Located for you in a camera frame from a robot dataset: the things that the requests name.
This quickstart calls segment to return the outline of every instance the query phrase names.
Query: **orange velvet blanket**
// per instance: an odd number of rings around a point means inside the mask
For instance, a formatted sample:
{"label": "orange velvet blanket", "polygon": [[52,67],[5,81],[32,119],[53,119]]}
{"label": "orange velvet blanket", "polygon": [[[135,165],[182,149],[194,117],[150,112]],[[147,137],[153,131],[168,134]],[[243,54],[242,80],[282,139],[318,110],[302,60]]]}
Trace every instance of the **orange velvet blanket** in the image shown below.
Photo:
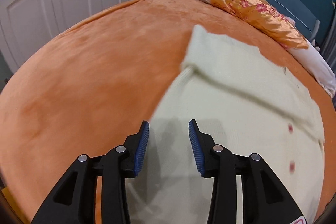
{"label": "orange velvet blanket", "polygon": [[336,114],[314,78],[274,40],[218,8],[198,0],[133,0],[58,35],[0,95],[1,173],[30,220],[78,155],[105,154],[150,119],[179,74],[195,24],[258,46],[309,89],[325,129],[322,212],[336,190]]}

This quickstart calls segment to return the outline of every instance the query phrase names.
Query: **metal screw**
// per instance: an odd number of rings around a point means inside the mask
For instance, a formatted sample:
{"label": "metal screw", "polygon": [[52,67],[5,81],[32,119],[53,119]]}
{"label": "metal screw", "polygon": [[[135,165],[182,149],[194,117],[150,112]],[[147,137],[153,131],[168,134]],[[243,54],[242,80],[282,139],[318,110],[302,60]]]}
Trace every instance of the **metal screw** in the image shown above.
{"label": "metal screw", "polygon": [[116,149],[115,149],[118,153],[122,153],[126,151],[126,147],[123,145],[119,145]]}
{"label": "metal screw", "polygon": [[251,155],[251,158],[252,158],[253,160],[255,160],[255,161],[258,161],[258,160],[261,159],[260,155],[257,154],[257,153],[252,154],[252,155]]}
{"label": "metal screw", "polygon": [[220,146],[220,145],[214,145],[212,149],[216,152],[222,152],[223,151],[223,147]]}
{"label": "metal screw", "polygon": [[86,160],[87,160],[87,155],[80,155],[80,156],[78,157],[78,160],[79,160],[80,162],[84,162],[84,161],[86,161]]}

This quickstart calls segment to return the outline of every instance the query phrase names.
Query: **folded cloth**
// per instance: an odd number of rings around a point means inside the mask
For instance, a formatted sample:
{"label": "folded cloth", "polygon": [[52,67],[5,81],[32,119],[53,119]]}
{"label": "folded cloth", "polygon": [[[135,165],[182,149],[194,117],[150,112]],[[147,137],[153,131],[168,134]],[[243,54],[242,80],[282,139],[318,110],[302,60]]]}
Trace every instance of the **folded cloth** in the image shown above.
{"label": "folded cloth", "polygon": [[188,136],[188,122],[196,119],[201,132],[232,153],[259,153],[312,223],[323,184],[324,136],[319,108],[303,84],[257,47],[201,26],[193,30],[181,68],[150,121],[143,170],[126,182],[131,220],[206,223],[213,180],[197,172]]}

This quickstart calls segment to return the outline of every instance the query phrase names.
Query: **orange floral pillowcase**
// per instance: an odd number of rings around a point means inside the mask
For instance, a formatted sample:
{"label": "orange floral pillowcase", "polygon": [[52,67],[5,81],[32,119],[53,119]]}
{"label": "orange floral pillowcase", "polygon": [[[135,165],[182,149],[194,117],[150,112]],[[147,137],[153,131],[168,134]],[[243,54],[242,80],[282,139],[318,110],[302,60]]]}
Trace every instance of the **orange floral pillowcase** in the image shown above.
{"label": "orange floral pillowcase", "polygon": [[211,5],[244,20],[285,48],[308,48],[306,38],[266,0],[211,0]]}

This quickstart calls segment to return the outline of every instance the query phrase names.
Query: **red dot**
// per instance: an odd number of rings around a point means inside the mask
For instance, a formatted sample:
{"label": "red dot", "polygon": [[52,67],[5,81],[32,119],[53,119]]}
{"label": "red dot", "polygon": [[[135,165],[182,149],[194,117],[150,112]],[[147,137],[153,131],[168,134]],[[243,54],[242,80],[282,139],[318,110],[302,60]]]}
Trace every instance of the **red dot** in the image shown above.
{"label": "red dot", "polygon": [[291,161],[289,164],[289,172],[294,173],[295,171],[295,162]]}

